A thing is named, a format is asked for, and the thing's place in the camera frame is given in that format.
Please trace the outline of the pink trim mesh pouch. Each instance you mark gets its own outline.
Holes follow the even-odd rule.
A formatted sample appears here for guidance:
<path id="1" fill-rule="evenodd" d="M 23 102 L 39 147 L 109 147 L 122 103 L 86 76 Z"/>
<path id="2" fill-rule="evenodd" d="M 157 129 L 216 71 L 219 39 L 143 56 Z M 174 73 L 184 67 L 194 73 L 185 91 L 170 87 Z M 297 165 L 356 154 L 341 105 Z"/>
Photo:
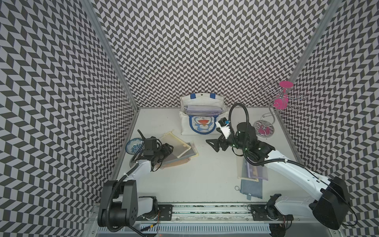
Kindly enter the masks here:
<path id="1" fill-rule="evenodd" d="M 181 165 L 184 165 L 184 164 L 188 163 L 189 161 L 190 161 L 190 158 L 178 160 L 178 161 L 175 161 L 175 162 L 172 162 L 172 163 L 169 163 L 169 164 L 162 165 L 161 169 L 175 167 L 175 166 L 181 166 Z"/>

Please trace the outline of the white canvas bag blue handles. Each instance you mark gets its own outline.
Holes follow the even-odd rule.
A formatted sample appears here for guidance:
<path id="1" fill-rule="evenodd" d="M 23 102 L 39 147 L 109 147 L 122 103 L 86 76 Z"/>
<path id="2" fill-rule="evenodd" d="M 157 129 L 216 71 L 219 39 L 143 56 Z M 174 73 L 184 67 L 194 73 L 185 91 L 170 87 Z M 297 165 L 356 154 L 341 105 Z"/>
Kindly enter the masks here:
<path id="1" fill-rule="evenodd" d="M 182 135 L 216 133 L 216 122 L 229 115 L 223 96 L 214 93 L 192 93 L 180 98 Z"/>

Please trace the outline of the small grey blue pouch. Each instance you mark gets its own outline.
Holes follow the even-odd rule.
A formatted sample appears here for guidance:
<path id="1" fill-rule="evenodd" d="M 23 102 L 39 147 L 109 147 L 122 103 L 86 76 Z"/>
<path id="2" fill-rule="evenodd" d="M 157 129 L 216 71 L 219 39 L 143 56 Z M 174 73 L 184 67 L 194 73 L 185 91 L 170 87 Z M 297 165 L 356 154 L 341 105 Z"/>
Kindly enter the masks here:
<path id="1" fill-rule="evenodd" d="M 259 179 L 257 182 L 252 180 L 241 180 L 240 186 L 235 186 L 235 190 L 246 195 L 248 200 L 251 198 L 263 198 L 263 181 Z"/>

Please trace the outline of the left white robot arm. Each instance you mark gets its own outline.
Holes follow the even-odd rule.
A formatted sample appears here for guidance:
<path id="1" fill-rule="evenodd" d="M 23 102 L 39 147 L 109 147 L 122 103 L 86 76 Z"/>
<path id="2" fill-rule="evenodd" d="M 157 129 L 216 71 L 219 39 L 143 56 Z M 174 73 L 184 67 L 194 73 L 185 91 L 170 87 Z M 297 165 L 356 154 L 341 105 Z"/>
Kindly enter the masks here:
<path id="1" fill-rule="evenodd" d="M 146 138 L 140 130 L 137 131 L 141 135 L 142 145 L 131 159 L 133 166 L 120 179 L 109 180 L 104 184 L 97 223 L 112 233 L 128 227 L 143 237 L 147 228 L 137 230 L 134 227 L 137 218 L 144 214 L 159 217 L 160 212 L 155 196 L 138 197 L 137 180 L 155 172 L 154 167 L 172 154 L 174 147 L 154 136 Z"/>

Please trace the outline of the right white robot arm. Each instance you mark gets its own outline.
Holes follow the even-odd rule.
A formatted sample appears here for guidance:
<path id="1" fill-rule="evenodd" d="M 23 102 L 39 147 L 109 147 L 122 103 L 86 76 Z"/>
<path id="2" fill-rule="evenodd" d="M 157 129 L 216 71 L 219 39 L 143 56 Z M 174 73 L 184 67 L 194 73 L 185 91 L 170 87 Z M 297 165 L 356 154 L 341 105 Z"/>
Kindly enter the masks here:
<path id="1" fill-rule="evenodd" d="M 249 121 L 249 113 L 242 103 L 235 103 L 232 108 L 240 106 L 245 113 L 245 122 L 239 123 L 237 130 L 232 126 L 231 117 L 215 120 L 215 126 L 221 136 L 206 142 L 216 152 L 228 147 L 242 151 L 241 156 L 251 166 L 267 167 L 274 170 L 302 188 L 309 196 L 303 198 L 286 198 L 274 194 L 265 205 L 266 215 L 270 220 L 278 220 L 288 215 L 315 218 L 323 226 L 338 230 L 346 226 L 345 218 L 354 212 L 351 206 L 347 185 L 339 177 L 329 178 L 293 161 L 273 146 L 257 138 L 255 129 Z"/>

